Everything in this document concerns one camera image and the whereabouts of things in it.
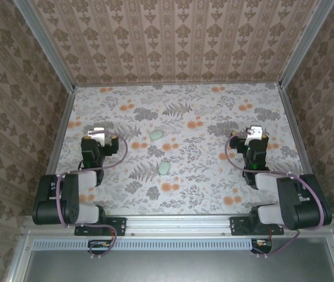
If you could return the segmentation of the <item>floral patterned table mat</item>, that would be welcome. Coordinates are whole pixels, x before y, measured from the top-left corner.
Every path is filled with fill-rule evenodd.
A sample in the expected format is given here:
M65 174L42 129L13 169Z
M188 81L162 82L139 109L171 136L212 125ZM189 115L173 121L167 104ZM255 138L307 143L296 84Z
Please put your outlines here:
M82 203L111 215L247 213L276 200L246 184L242 156L225 148L230 133L252 125L269 136L271 170L303 172L277 84L77 88L57 172L77 169L82 137L103 127L122 137L120 149ZM154 130L163 137L151 140Z

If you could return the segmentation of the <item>grey sheet metal panel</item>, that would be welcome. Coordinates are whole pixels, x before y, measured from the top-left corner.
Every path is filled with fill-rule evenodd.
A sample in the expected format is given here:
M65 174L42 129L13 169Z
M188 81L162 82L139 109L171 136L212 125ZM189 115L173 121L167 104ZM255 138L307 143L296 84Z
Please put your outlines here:
M19 242L6 282L334 282L334 237L300 237L271 256L248 250L37 250Z

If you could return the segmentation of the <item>aluminium side frame rail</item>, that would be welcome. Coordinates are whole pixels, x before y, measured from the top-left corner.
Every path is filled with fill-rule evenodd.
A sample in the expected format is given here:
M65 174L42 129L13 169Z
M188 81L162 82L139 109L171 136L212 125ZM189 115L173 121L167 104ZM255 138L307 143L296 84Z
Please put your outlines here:
M78 177L70 172L57 172L74 99L74 94L69 95L53 146L47 174L39 179L32 211L32 220L37 225L73 224L79 215Z
M294 116L292 106L291 106L291 103L289 101L287 92L281 86L277 85L277 87L278 87L278 92L279 92L279 95L281 97L281 101L282 101L282 104L283 104L283 107L284 107L285 115L286 115L286 118L288 120L289 127L291 129L291 133L292 133L292 136L293 136L293 139L294 139L294 142L295 142L295 146L296 146L296 150L298 152L299 160L301 161L301 166L302 166L303 172L305 174L309 174L310 176L312 176L313 171L312 171L312 168L311 168L311 165L310 165L310 162L309 162L307 152L306 152L305 147L304 147L304 143L303 143L302 138L301 138L301 134L300 134L300 131L299 131L299 128L298 128L298 124L297 124L297 121L295 119L295 116ZM334 218L334 216L331 214L331 209L330 209L330 207L327 203L326 198L323 195L323 192L320 189L318 191L312 190L308 184L306 184L305 182L302 181L302 179L301 179L302 176L298 177L295 173L292 173L290 170L287 170L286 172L276 171L275 174L279 174L281 176L288 176L288 177L294 178L296 180L299 180L302 183L302 185L310 191L312 197L316 201L317 207L319 209L319 214L321 216L319 224L323 225L323 221L325 220L324 216L323 216L323 212L326 212L326 215L328 216L328 224L330 224L330 221Z

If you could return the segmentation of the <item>aluminium back frame rail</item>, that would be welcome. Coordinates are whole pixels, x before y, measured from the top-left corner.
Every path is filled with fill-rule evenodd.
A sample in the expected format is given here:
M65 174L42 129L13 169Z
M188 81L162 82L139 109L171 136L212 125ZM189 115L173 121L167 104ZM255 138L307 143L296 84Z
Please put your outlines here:
M75 84L75 88L97 88L97 87L128 87L128 86L167 86L167 85L229 85L229 84L260 84L273 83L279 85L278 81L205 81L205 82L137 82L137 83L91 83Z

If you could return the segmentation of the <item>aluminium frame corner post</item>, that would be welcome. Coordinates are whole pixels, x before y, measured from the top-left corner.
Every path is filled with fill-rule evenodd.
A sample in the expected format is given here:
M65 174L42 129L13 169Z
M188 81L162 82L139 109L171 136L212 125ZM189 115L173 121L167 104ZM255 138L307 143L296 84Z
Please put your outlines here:
M58 50L55 48L52 37L47 33L46 28L43 26L43 23L30 0L14 0L14 3L30 27L68 94L72 94L75 88L75 83L64 64L62 57L59 55Z
M315 40L333 6L334 0L319 0L294 52L282 72L279 80L279 85L282 89L286 89L291 82L295 72L302 63L302 60L307 54L309 48L312 46L313 41Z

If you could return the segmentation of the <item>aluminium front frame rail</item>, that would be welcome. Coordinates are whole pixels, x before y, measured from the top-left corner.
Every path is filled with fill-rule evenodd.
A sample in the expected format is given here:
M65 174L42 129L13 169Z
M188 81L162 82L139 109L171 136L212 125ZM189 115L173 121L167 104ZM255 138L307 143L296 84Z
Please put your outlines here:
M228 215L187 215L187 216L120 216L126 218L124 236L136 237L219 237L232 236L230 217L247 217L240 214ZM73 236L75 225L62 224L36 225L31 216L23 224L23 233L68 234Z

